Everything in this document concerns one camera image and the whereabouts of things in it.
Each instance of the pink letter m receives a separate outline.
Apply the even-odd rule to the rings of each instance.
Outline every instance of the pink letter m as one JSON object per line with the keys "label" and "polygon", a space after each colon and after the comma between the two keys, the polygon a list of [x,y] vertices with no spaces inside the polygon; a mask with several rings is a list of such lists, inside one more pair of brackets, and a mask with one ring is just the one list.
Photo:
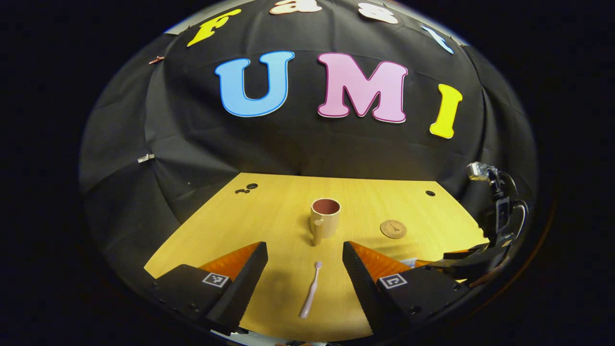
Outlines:
{"label": "pink letter m", "polygon": [[403,78],[408,69],[394,62],[381,62],[369,79],[365,78],[357,62],[347,54],[324,53],[318,61],[327,66],[327,95],[318,107],[318,114],[341,118],[350,113],[344,104],[344,90],[359,116],[365,116],[378,94],[374,118],[388,123],[403,123]]}

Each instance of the round cork coaster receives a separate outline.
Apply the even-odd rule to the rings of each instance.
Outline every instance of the round cork coaster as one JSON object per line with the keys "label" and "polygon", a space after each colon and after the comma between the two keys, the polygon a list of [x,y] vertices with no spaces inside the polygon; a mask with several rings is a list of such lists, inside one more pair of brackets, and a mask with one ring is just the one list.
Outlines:
{"label": "round cork coaster", "polygon": [[380,224],[380,230],[389,238],[399,239],[406,235],[406,226],[397,220],[386,220]]}

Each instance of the yellow tabletop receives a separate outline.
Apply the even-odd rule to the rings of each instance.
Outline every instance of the yellow tabletop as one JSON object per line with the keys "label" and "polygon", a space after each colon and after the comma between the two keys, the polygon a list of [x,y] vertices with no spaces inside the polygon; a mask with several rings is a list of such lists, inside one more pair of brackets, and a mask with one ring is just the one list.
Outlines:
{"label": "yellow tabletop", "polygon": [[[250,183],[258,187],[235,194]],[[341,216],[336,234],[313,246],[308,220],[318,198],[337,200]],[[380,223],[390,219],[406,225],[403,238],[382,234]],[[240,327],[282,339],[335,341],[372,334],[342,263],[343,242],[397,260],[440,260],[443,252],[485,239],[476,221],[437,182],[241,173],[156,251],[145,270],[158,278],[177,265],[199,267],[257,241],[267,242],[269,262]],[[318,290],[308,318],[301,319],[316,261],[323,262]]]}

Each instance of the beige mug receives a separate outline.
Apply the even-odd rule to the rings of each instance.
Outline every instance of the beige mug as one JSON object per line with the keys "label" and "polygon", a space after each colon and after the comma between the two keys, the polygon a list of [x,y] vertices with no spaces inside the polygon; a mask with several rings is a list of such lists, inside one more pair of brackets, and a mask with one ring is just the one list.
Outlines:
{"label": "beige mug", "polygon": [[340,203],[331,198],[319,198],[312,202],[309,228],[314,236],[314,245],[320,244],[322,239],[335,235],[341,209]]}

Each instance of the toothbrush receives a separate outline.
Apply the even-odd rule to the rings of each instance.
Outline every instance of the toothbrush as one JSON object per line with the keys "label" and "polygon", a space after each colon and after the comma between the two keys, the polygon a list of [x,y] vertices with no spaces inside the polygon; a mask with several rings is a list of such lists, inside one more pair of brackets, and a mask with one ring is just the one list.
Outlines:
{"label": "toothbrush", "polygon": [[318,287],[318,271],[322,268],[322,262],[316,262],[316,275],[314,275],[314,280],[312,281],[312,286],[309,288],[309,294],[307,295],[306,302],[303,304],[303,308],[301,309],[301,313],[299,317],[307,318],[310,309],[312,308],[312,302],[314,301],[314,293],[316,293],[316,288]]}

